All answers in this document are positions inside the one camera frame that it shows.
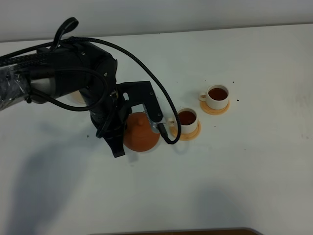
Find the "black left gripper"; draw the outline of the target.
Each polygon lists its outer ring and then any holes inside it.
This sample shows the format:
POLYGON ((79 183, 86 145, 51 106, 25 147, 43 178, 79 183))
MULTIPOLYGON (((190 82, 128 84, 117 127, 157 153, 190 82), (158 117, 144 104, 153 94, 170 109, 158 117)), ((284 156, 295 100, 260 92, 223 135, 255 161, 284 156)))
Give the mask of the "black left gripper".
POLYGON ((125 92, 126 83, 117 84, 104 102, 90 110, 91 121, 97 129, 96 136, 105 139, 115 158, 125 155, 126 120, 132 112, 123 96, 125 92))

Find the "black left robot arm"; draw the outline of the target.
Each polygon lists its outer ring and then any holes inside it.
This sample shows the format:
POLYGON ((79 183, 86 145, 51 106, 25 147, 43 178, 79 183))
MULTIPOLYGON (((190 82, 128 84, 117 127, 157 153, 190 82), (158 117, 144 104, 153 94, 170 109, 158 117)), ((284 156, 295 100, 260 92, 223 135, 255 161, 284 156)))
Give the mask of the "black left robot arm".
POLYGON ((88 111, 96 136, 106 141, 114 157, 123 156, 131 109, 123 85, 116 81, 117 60, 100 45, 100 40, 70 38, 2 56, 0 108, 27 101, 88 111))

